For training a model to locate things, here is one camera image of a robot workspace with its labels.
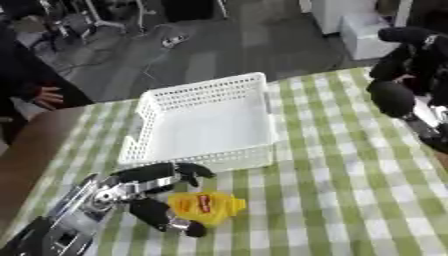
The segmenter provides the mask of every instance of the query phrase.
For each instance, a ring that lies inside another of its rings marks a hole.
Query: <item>white plastic basket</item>
[[[213,171],[272,164],[276,141],[263,73],[142,95],[118,163],[190,162]]]

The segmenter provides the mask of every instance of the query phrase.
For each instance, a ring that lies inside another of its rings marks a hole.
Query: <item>tablecloth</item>
[[[276,163],[219,173],[199,189],[247,200],[201,239],[159,233],[116,211],[87,255],[447,255],[447,175],[431,150],[365,92],[368,69],[271,83]],[[9,234],[116,159],[136,101],[86,108]]]

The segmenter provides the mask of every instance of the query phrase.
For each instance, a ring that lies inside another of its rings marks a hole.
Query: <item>floor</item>
[[[228,0],[229,19],[216,10],[212,20],[176,24],[165,24],[158,1],[149,1],[148,6],[158,14],[145,20],[149,29],[145,35],[133,17],[126,21],[125,35],[101,28],[87,45],[62,44],[58,54],[44,46],[39,55],[96,102],[137,98],[149,89],[248,72],[263,72],[274,81],[374,63],[352,61],[340,38],[323,37],[296,0]],[[82,29],[79,17],[72,22]],[[161,46],[163,38],[180,34],[189,40],[171,50]],[[24,43],[31,37],[19,36]],[[71,68],[74,65],[86,66]],[[25,113],[39,112],[21,105]]]

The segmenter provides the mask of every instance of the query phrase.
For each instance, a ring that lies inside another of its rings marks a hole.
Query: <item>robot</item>
[[[401,45],[370,73],[373,103],[406,122],[423,143],[448,154],[448,37],[406,27],[383,29],[379,38]],[[428,103],[419,98],[428,95]]]
[[[98,174],[73,187],[46,216],[40,216],[16,234],[0,256],[82,256],[92,244],[105,218],[119,205],[142,222],[165,232],[176,230],[190,237],[206,235],[199,222],[177,217],[158,193],[179,182],[197,187],[196,177],[213,178],[209,169],[191,163],[160,163],[114,173]]]

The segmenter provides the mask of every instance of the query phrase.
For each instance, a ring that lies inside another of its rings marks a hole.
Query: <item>mustard bottle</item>
[[[217,226],[246,208],[244,199],[221,192],[175,193],[167,203],[177,216],[208,227]]]

